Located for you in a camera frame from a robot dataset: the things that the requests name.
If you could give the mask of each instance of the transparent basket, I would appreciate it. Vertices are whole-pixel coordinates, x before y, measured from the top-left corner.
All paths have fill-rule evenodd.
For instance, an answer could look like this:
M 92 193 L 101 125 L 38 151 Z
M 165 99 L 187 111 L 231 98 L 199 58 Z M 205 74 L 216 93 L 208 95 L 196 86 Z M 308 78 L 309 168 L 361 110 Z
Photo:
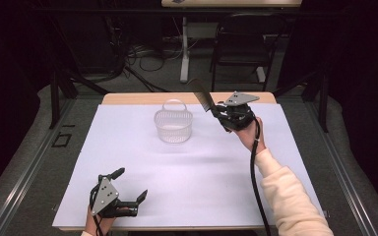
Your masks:
M 183 110 L 166 109 L 167 104 L 180 103 Z M 186 104 L 179 99 L 167 100 L 162 110 L 156 112 L 155 123 L 158 137 L 167 143 L 178 144 L 187 141 L 192 134 L 193 115 Z

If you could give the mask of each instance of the cable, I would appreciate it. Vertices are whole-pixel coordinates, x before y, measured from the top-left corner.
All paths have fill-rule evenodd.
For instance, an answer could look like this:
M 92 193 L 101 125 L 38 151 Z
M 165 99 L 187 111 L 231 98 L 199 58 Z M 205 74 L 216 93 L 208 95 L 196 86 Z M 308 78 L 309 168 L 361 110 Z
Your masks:
M 254 119 L 254 121 L 256 122 L 256 139 L 254 140 L 253 149 L 251 150 L 251 158 L 250 158 L 251 183 L 253 184 L 253 191 L 254 191 L 254 196 L 256 197 L 257 205 L 259 206 L 260 213 L 262 214 L 263 223 L 264 223 L 265 228 L 266 228 L 266 234 L 268 236 L 271 236 L 272 234 L 270 232 L 270 226 L 269 226 L 265 211 L 263 209 L 263 204 L 262 204 L 262 201 L 260 199 L 259 190 L 257 188 L 254 160 L 255 160 L 255 157 L 256 157 L 257 145 L 259 144 L 259 141 L 260 141 L 260 124 L 257 121 L 257 119 Z

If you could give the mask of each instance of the dark background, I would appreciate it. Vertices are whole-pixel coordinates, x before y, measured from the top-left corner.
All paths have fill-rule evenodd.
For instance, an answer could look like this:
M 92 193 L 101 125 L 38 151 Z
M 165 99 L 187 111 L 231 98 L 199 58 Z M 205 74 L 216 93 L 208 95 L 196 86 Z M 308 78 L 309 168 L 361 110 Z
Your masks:
M 52 3 L 72 5 L 74 2 Z M 81 3 L 96 6 L 91 0 Z M 159 0 L 134 3 L 160 8 Z M 100 27 L 103 25 L 100 18 L 95 21 L 88 18 L 93 22 L 89 25 L 64 18 L 55 27 L 48 19 L 32 18 L 23 4 L 0 1 L 0 175 L 33 122 L 39 107 L 36 93 L 49 84 L 54 65 L 62 63 L 80 72 L 108 73 L 115 68 L 108 60 L 113 54 L 105 29 Z M 349 4 L 357 9 L 350 25 L 296 21 L 279 86 L 314 70 L 327 55 L 336 55 L 330 61 L 330 96 L 342 105 L 352 152 L 378 192 L 378 1 L 303 0 L 301 11 L 341 10 Z M 160 46 L 162 26 L 159 19 L 141 18 L 133 21 L 131 29 L 137 38 Z M 76 60 L 70 51 L 73 48 L 58 36 L 57 29 L 66 32 L 69 44 L 82 53 L 84 61 Z M 336 35 L 345 32 L 344 46 L 336 46 Z M 97 54 L 90 51 L 95 47 L 99 48 Z

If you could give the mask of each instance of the office chair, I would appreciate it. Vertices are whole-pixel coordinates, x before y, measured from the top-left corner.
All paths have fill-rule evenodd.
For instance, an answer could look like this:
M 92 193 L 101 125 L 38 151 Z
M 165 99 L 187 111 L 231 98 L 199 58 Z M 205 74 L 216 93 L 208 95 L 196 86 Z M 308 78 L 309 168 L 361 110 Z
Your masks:
M 277 15 L 235 13 L 224 17 L 217 26 L 210 72 L 211 91 L 215 90 L 217 65 L 266 68 L 263 90 L 266 90 L 277 42 L 286 28 L 284 18 Z M 260 84 L 254 82 L 221 82 L 223 84 Z

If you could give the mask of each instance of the white table surface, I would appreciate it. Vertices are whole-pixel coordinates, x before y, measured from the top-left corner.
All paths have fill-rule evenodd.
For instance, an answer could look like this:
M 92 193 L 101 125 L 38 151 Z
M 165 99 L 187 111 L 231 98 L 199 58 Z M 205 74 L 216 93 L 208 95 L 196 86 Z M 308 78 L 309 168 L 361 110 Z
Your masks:
M 250 106 L 264 121 L 268 148 L 295 172 L 322 213 L 282 108 L 263 103 Z M 171 145 L 158 138 L 154 123 L 161 104 L 100 105 L 53 226 L 83 229 L 97 176 L 125 167 L 125 173 L 112 181 L 119 199 L 135 201 L 149 191 L 138 216 L 117 219 L 113 229 L 263 227 L 251 186 L 249 151 L 201 105 L 187 107 L 194 115 L 192 136 L 185 143 Z M 258 170 L 256 176 L 260 182 Z M 270 224 L 274 224 L 263 196 L 262 202 Z

